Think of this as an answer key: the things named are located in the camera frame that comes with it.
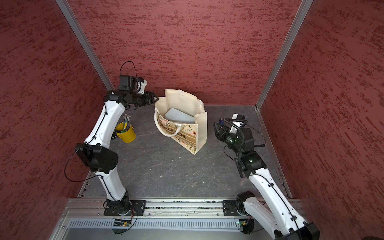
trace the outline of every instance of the bag handle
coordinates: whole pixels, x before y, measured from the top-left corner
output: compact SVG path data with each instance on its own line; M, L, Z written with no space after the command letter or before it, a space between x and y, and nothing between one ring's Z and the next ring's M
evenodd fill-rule
M163 129L161 129L161 127L160 127L160 125L159 125L159 122L158 122L158 120L157 120L157 114L158 114L158 112L159 112L158 109L155 108L154 120L155 120L155 124L156 124L157 129L158 129L164 136L166 136L166 137L173 137L173 136L176 136L176 135L180 132L181 127L182 127L183 124L181 124L181 123L175 123L175 124L177 125L177 130L176 130L176 132L175 132L174 134L168 134L168 133L164 132Z

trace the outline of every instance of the aluminum frame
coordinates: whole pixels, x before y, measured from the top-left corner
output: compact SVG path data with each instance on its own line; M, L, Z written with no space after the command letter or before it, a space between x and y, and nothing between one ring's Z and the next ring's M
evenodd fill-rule
M73 11L68 4L67 0L56 0L57 4L59 5L61 11L63 12L65 18L67 19L68 23L70 24L73 32L75 33L77 39L83 46L84 51L88 55L89 59L91 60L91 63L95 67L97 73L99 74L101 80L103 81L105 87L108 90L114 90L114 87L111 83L111 81L108 78L107 73L104 71L103 66L101 65L99 59L97 58L96 53L94 52L91 44L89 43L87 37L85 36L83 30L80 27L79 22L77 21L75 15L73 14Z
M91 170L88 172L88 174L87 174L87 177L85 178L85 179L88 179L88 178L90 178L90 177L92 177L94 174L93 174L93 172L91 172ZM89 183L89 180L85 180L84 182L83 182L83 185L81 186L81 188L80 188L80 191L79 191L79 194L77 195L77 197L83 197L84 195L83 195L83 193L84 193L84 191L87 191L87 189L86 189L86 187L88 186L88 183Z
M293 19L292 25L288 31L288 34L284 40L283 46L281 47L279 55L277 56L276 62L271 70L271 74L269 75L263 88L263 91L261 92L260 97L257 100L256 108L258 110L260 110L261 106L263 105L263 102L266 96L268 95L268 92L271 89L273 82L275 81L275 78L292 46L293 41L296 38L297 33L299 32L299 29L304 21L305 16L308 13L312 2L313 0L303 0L301 2L299 9L297 10L296 16Z
M147 204L144 215L138 219L216 219L228 220L239 219L239 217L224 216L222 201L235 200L227 198L145 198ZM58 223L52 232L50 240L63 239L72 219L87 218L89 220L105 219L113 220L116 217L104 216L103 203L101 198L76 198L68 199ZM260 204L264 204L264 199L257 199ZM288 202L304 216L303 208L299 199L288 199Z
M285 191L286 191L287 197L289 199L291 199L291 198L293 198L292 193L291 193L291 191L290 191L290 189L288 187L288 184L287 184L287 181L285 179L283 170L281 169L281 165L280 165L279 159L277 158L277 155L276 155L276 152L275 152L275 148L273 147L271 138L269 137L268 130L266 129L266 125L264 123L264 120L263 120L263 117L261 115L260 110L256 109L256 114L257 114L257 117L259 119L263 135L265 137L265 145L268 148L268 151L270 152L271 157L272 157L272 161L273 161L273 163L274 163L274 165L275 165L275 167L277 169L277 174L278 174L279 180L283 183L283 185L285 187Z

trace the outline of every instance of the gray floor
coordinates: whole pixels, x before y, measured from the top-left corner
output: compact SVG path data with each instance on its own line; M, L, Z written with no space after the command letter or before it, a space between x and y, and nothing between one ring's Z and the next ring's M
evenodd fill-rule
M212 126L221 117L231 118L233 113L239 113L246 117L249 125L261 131L254 107L206 106L205 111L208 113L208 142L196 155L159 132L153 120L153 105L126 111L131 115L137 137L132 143L113 139L110 149L119 154L118 172L130 197L234 198L236 194L247 190L261 197L247 178L240 178L235 162L223 153L225 143L217 140ZM253 136L255 144L263 143L258 133L255 132ZM279 184L268 149L262 147L255 150ZM231 150L226 149L226 153L235 156ZM105 197L100 180L93 178L83 195Z

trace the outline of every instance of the black cable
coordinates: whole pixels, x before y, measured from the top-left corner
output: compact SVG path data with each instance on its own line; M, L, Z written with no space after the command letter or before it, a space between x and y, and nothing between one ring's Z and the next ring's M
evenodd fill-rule
M141 89L141 81L139 81L139 83L140 83L140 87L138 87L137 90L132 91L133 93L138 93L138 92L140 91L140 89Z
M132 61L126 61L125 63L123 63L121 65L120 70L119 70L120 75L121 75L121 69L124 66L124 64L126 64L126 63L132 63L133 64L133 68L135 69L135 73L136 73L136 77L137 77L137 72L136 72L135 64Z
M131 227L133 227L133 225L135 225L136 221L137 221L137 217L139 216L139 212L136 210L136 208L132 207L133 209L133 214L135 214L135 211L136 211L136 219L135 219L135 222L127 229L127 231L129 229L131 229Z
M225 148L228 147L228 145L225 145L224 146L224 149L223 149L223 152L225 155L227 155L232 161L235 161L231 156L229 156L228 154L225 153Z
M252 233L254 233L254 232L259 232L259 231L261 231L261 230L263 230L264 228L262 228L262 229L258 229L258 230L256 230L256 231L252 231Z
M96 134L97 134L97 131L99 131L99 128L100 128L100 126L101 126L101 124L102 124L102 122L103 122L103 120L104 120L104 118L105 118L105 115L108 114L108 113L107 113L107 106L105 105L105 102L104 102L104 107L105 107L105 112L104 112L103 119L101 120L101 122L100 122L100 124L99 124L99 127L97 128L97 130L96 130L95 134L93 135L92 139L91 139L89 142L86 142L86 144L89 144L90 142L93 141L93 139L96 139L95 136L96 136ZM65 167L64 167L64 176L65 176L65 178L66 178L68 181L70 181L70 182L84 182L84 181L89 180L89 179L91 179L91 178L94 178L94 177L97 177L97 176L101 176L101 175L95 175L95 176L93 176L93 177L90 177L90 178L87 178L87 179L84 179L84 180L81 180L81 181L74 181L74 180L71 180L71 179L68 178L67 173L66 173L66 169L67 169L68 163L70 162L70 160L71 160L71 158L73 157L73 155L75 155L80 149L83 149L83 148L81 147L81 148L77 149L77 150L70 156L70 158L68 159L68 161L67 161L67 163L65 164Z
M249 222L249 220L251 220L251 218L252 218L252 216L250 216L250 217L248 218L248 220L245 221L245 223Z
M253 174L253 175L257 175L257 176L260 176L262 178L264 178L266 180L266 182L271 185L271 183L268 181L268 179L266 179L264 176L260 175L260 174ZM289 207L287 206L287 204L284 202L283 198L280 196L280 194L277 192L277 190L271 185L272 189L276 192L276 194L279 196L279 198L281 199L281 201L284 203L285 207L288 209L288 212L289 214L291 215L292 219L294 220L295 222L295 225L296 225L296 228L297 228L297 231L299 232L299 237L300 237L300 240L302 240L301 238L301 233L300 233L300 229L299 229L299 225L297 225L297 222L296 222L296 219L293 218L293 215L291 213L291 210L289 209Z
M70 158L68 159L68 161L67 161L67 163L65 164L65 167L64 167L64 176L65 176L65 178L66 178L68 181L70 181L70 182L84 182L84 181L86 181L86 180L88 180L88 179L91 179L91 178L100 176L100 175L95 175L95 176L93 176L93 177L89 177L89 178L84 179L84 180L81 180L81 181L74 181L74 180L71 180L71 179L68 178L67 173L66 173L66 169L67 169L68 163L70 162L70 160L71 160L71 158L73 157L73 155L75 155L80 149L83 149L83 148L81 147L81 148L77 149L76 152L74 152L74 153L70 156Z
M117 224L120 224L120 225L122 225L123 223L127 222L126 219L116 218L116 219L114 220L114 224L116 224L116 222L118 222L118 221L119 221L120 223L117 223Z
M105 112L104 112L103 119L101 120L101 122L100 122L98 128L96 129L96 132L95 132L95 134L93 135L92 139L91 139L89 142L87 142L86 144L90 144L90 142L92 142L94 139L96 139L97 131L99 131L99 128L100 128L101 124L102 124L103 121L104 121L105 115L108 114L108 113L107 113L107 105L105 105L105 102L104 102L104 107L105 107Z
M233 123L233 121L241 121L241 122L247 122L245 119L243 120L236 120L236 119L230 119L230 118L225 118L224 119L224 122L228 123L229 125L231 125L232 127L236 128L236 130L240 133L240 145L239 145L239 148L237 149L237 152L236 152L236 157L235 157L235 162L236 162L236 167L237 169L240 171L239 169L239 155L240 155L240 152L242 151L242 148L244 146L244 133L243 131L240 129L239 126L237 126L236 124Z
M135 109L128 109L128 108L126 108L125 110L128 110L128 111L133 111L133 110L136 110L137 108L139 108L139 107L136 107Z
M247 123L246 125L248 125L248 127L252 128L252 129L255 130L256 132L258 132L258 133L263 137L263 139L264 139L264 144L257 144L257 145L254 145L253 147L265 147L266 140L265 140L264 135L263 135L259 130L257 130L256 128L250 126L248 123Z
M111 198L112 198L115 202L117 202L116 199L112 196L111 192L109 191L109 189L108 189L108 187L107 187L107 184L105 184L105 181L104 181L104 177L103 177L103 176L101 176L101 180L103 181L104 186L105 186L105 188L107 189L108 194L111 196Z

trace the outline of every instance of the metal corner post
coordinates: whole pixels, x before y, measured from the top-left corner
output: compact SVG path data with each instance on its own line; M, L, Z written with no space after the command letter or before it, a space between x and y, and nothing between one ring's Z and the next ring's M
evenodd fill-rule
M265 139L266 139L266 146L267 146L269 152L271 153L273 163L275 164L275 167L277 168L279 179L283 182L283 185L285 187L285 190L286 190L289 198L292 198L292 193L291 193L291 191L288 187L288 184L286 182L285 176L283 174L283 170L281 169L281 166L280 166L279 160L277 158L275 148L272 144L271 138L268 135L266 125L265 125L264 120L263 120L262 115L261 115L261 106L264 103L264 100L265 100L266 96L268 95L269 90L272 87L272 84L273 84L273 82L274 82L274 80L275 80L284 60L285 60L285 57L287 56L287 54L288 54L288 52L292 46L293 41L295 40L297 33L299 32L299 29L300 29L300 27L304 21L305 16L308 13L308 10L309 10L312 2L313 2L313 0L303 0L301 2L299 9L296 13L296 16L292 22L291 28L289 29L288 34L287 34L285 41L283 43L283 46L281 47L279 55L277 56L275 65L273 66L273 68L271 70L271 74L269 75L267 82L265 83L265 86L263 88L263 91L261 92L260 97L257 101L256 106L255 106L256 113L257 113L260 125L262 127L263 134L264 134Z
M308 10L312 4L313 0L303 0L299 6L299 9L297 10L296 16L292 22L291 28L288 31L288 34L285 38L285 41L283 43L283 46L281 47L280 53L277 56L275 65L273 66L271 70L271 74L269 75L265 86L263 88L263 91L260 94L259 99L257 100L256 103L256 108L258 110L261 109L261 106L269 92L269 90L272 87L272 84L280 70L281 65L284 62L285 57L287 56L289 49L291 48L291 45L293 43L293 40L295 39L297 33L299 32L299 29L301 27L301 24L304 21L305 16L308 13Z
M99 59L97 58L95 52L93 51L91 44L89 43L87 37L85 36L83 30L80 27L79 22L77 21L71 7L69 6L67 0L56 0L57 4L59 5L61 11L63 12L65 18L67 19L68 23L70 24L73 32L75 33L76 37L80 41L81 45L84 48L84 51L87 53L89 59L91 60L93 66L95 67L97 73L99 74L101 80L103 81L104 85L108 90L114 90L114 87L111 83L111 81L108 78L108 75L103 69L103 66L101 65Z

